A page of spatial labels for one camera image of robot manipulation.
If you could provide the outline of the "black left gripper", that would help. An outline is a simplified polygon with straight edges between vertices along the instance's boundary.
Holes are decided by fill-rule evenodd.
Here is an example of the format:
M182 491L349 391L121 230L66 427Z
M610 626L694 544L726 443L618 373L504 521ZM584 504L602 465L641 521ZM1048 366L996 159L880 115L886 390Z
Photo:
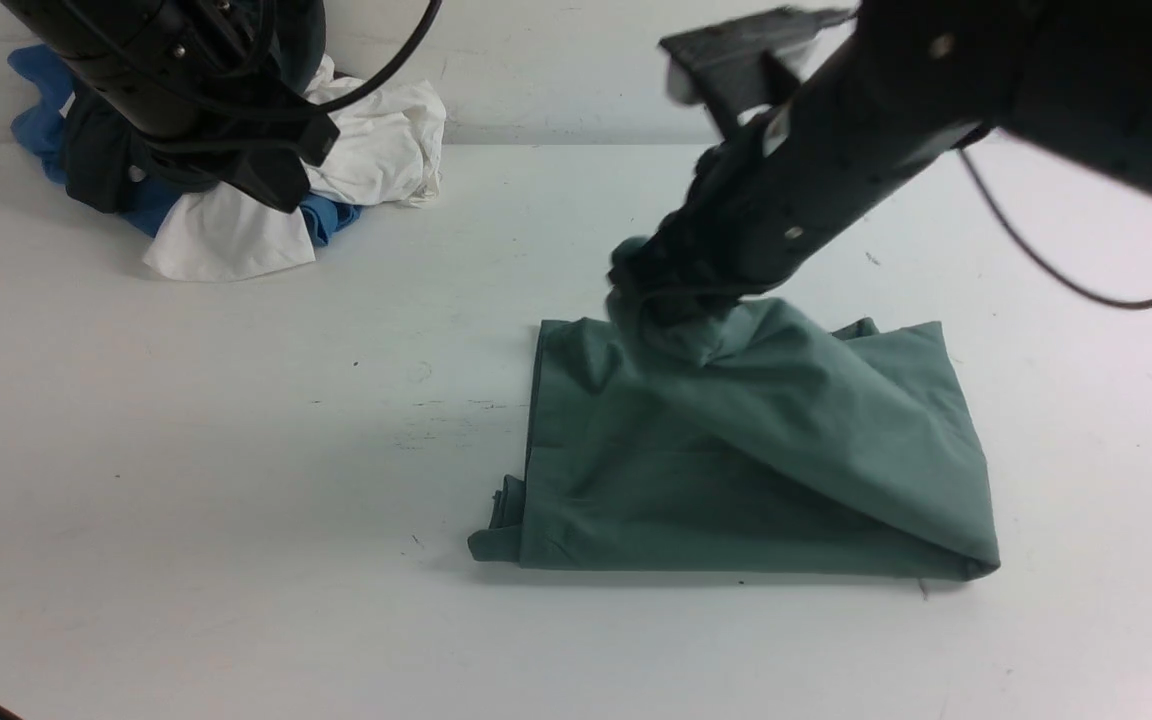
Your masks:
M308 118L323 58L320 1L90 1L86 24L137 79L183 106L182 129L141 135L156 156L288 213L308 192L305 162L338 132Z

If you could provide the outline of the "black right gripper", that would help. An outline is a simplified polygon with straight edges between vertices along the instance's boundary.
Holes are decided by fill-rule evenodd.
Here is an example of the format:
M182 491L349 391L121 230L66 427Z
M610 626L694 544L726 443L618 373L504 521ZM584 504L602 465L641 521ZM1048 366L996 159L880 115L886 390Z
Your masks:
M704 152L684 205L614 255L611 283L666 324L772 291L895 190L896 147L838 111L765 111Z

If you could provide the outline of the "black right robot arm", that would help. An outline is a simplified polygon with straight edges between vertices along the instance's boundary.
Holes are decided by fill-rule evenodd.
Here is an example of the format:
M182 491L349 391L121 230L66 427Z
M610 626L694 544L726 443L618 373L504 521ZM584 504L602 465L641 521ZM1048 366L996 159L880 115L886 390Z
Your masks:
M609 281L660 323L772 291L946 152L1002 129L1152 197L1152 1L861 1L664 37L722 141Z

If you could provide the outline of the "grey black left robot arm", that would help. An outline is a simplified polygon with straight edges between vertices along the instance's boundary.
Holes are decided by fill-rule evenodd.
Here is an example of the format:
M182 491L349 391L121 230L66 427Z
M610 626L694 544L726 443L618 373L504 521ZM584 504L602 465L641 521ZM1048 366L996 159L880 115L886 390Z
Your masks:
M132 162L198 192L228 184L291 213L332 119L285 82L274 1L9 1L91 94L126 120Z

